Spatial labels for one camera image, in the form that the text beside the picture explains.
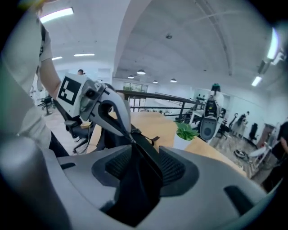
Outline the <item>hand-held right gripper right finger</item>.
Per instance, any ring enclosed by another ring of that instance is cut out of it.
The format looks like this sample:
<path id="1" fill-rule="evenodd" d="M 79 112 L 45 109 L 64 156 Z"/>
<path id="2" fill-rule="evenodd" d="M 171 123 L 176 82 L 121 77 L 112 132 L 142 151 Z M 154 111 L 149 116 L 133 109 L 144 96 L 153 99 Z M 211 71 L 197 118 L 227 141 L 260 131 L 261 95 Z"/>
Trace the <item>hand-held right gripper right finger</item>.
<path id="1" fill-rule="evenodd" d="M 138 230 L 211 230 L 231 223 L 245 213 L 235 204 L 249 201 L 254 207 L 266 192 L 256 183 L 240 174 L 228 164 L 189 153 L 184 150 L 161 146 L 160 153 L 168 153 L 192 164 L 184 179 L 198 175 L 195 184 L 182 195 L 162 197 L 157 206 L 136 227 Z"/>

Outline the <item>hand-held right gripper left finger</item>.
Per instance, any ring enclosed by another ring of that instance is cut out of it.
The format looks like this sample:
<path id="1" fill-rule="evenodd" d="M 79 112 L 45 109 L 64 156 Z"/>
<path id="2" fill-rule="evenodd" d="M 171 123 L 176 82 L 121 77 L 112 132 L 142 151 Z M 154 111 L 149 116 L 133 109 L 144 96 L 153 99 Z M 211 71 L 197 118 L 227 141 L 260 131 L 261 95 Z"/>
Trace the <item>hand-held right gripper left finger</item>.
<path id="1" fill-rule="evenodd" d="M 134 229 L 106 213 L 118 200 L 121 182 L 107 171 L 106 163 L 119 155 L 130 158 L 131 146 L 56 159 L 56 191 L 71 230 Z"/>

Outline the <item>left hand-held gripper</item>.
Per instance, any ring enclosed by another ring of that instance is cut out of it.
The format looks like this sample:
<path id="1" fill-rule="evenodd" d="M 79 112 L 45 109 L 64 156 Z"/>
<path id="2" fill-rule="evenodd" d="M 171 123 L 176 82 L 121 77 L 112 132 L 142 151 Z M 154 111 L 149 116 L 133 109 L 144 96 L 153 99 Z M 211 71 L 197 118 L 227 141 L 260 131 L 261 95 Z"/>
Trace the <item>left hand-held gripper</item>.
<path id="1" fill-rule="evenodd" d="M 128 104 L 109 84 L 66 73 L 58 90 L 57 102 L 73 118 L 90 119 L 121 137 L 127 137 L 131 132 Z"/>

